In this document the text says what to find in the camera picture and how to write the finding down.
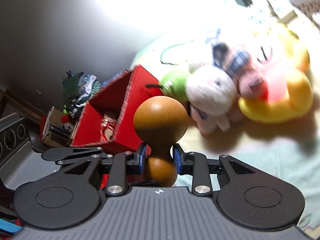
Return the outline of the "brown wooden gourd massager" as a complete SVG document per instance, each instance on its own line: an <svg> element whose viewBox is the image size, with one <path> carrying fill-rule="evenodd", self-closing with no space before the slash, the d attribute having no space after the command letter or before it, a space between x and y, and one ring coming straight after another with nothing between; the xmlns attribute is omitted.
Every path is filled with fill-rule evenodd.
<svg viewBox="0 0 320 240"><path fill-rule="evenodd" d="M188 121L184 106L168 96L154 96L137 108L135 132L151 148L144 166L145 180L156 180L164 187L175 183L177 171L170 149L186 133Z"/></svg>

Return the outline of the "red white knotted charm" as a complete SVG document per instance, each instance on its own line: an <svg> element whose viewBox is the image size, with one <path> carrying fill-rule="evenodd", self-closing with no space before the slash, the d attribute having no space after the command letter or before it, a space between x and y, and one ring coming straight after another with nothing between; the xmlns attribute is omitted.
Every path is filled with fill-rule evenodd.
<svg viewBox="0 0 320 240"><path fill-rule="evenodd" d="M117 115L112 112L106 112L101 120L101 140L104 142L110 142L112 140L114 130L117 124Z"/></svg>

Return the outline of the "red cardboard box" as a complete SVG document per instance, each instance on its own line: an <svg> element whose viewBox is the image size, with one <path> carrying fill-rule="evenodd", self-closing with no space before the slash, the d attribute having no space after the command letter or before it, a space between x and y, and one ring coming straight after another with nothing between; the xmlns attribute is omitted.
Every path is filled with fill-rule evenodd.
<svg viewBox="0 0 320 240"><path fill-rule="evenodd" d="M72 147L101 147L106 153L135 152L142 142L135 132L133 117L147 99L162 95L159 88L146 88L158 80L141 65L124 70L88 100L82 110ZM110 140L103 138L105 114L114 115L116 125Z"/></svg>

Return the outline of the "pile of hanging clothes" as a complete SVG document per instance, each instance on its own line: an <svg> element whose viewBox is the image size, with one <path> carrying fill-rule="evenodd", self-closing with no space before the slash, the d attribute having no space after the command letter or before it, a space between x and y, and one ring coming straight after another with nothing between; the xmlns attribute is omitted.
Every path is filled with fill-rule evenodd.
<svg viewBox="0 0 320 240"><path fill-rule="evenodd" d="M63 112L77 119L86 105L86 102L101 88L100 82L95 75L84 72L73 74L67 72L63 78Z"/></svg>

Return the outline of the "yellow pink plush toy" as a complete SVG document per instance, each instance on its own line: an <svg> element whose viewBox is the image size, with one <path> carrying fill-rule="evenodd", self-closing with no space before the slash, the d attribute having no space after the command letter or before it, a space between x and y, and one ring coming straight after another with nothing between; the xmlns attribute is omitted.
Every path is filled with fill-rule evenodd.
<svg viewBox="0 0 320 240"><path fill-rule="evenodd" d="M261 54L253 59L263 83L246 74L239 83L240 111L248 119L265 124L283 123L305 116L313 104L307 76L309 52L299 37L286 25L277 23L257 37L265 39Z"/></svg>

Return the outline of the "white plush toy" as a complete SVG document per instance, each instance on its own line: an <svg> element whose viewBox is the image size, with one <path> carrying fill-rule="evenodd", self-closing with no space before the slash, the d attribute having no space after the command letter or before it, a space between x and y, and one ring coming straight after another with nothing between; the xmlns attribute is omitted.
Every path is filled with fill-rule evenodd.
<svg viewBox="0 0 320 240"><path fill-rule="evenodd" d="M223 70L204 65L186 80L185 91L190 102L192 119L202 134L210 134L217 127L227 131L231 122L227 116L238 96L232 78Z"/></svg>

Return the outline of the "green plush toy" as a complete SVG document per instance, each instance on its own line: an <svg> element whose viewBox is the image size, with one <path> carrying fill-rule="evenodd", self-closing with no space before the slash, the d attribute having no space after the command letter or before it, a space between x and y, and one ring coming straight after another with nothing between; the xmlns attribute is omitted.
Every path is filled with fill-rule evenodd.
<svg viewBox="0 0 320 240"><path fill-rule="evenodd" d="M187 102L188 97L186 94L185 85L188 76L188 72L181 70L173 70L168 72L159 81L162 93L178 100L179 102Z"/></svg>

